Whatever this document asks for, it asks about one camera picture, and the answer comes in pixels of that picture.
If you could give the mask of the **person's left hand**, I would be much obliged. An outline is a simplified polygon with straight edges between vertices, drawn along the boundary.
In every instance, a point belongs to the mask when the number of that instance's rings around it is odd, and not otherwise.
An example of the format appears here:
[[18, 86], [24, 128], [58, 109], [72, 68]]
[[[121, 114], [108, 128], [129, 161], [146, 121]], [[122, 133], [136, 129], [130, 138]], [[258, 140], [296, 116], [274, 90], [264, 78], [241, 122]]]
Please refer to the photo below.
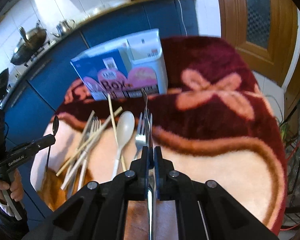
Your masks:
[[16, 202], [19, 202], [24, 197], [24, 190], [23, 185], [21, 182], [21, 175], [19, 171], [16, 169], [14, 171], [14, 181], [9, 185], [8, 183], [0, 180], [0, 202], [2, 204], [6, 204], [6, 200], [2, 194], [2, 190], [8, 190], [11, 191], [11, 198], [15, 200]]

